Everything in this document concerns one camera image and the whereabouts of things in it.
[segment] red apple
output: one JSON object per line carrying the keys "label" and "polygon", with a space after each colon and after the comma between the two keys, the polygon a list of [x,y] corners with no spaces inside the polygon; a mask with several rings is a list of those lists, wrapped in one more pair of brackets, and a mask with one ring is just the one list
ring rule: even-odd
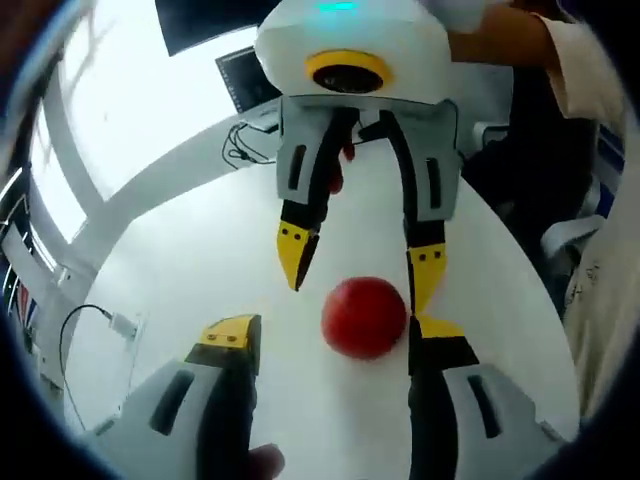
{"label": "red apple", "polygon": [[371,360],[390,351],[407,323],[398,291],[375,277],[345,280],[329,295],[322,310],[322,333],[343,355]]}

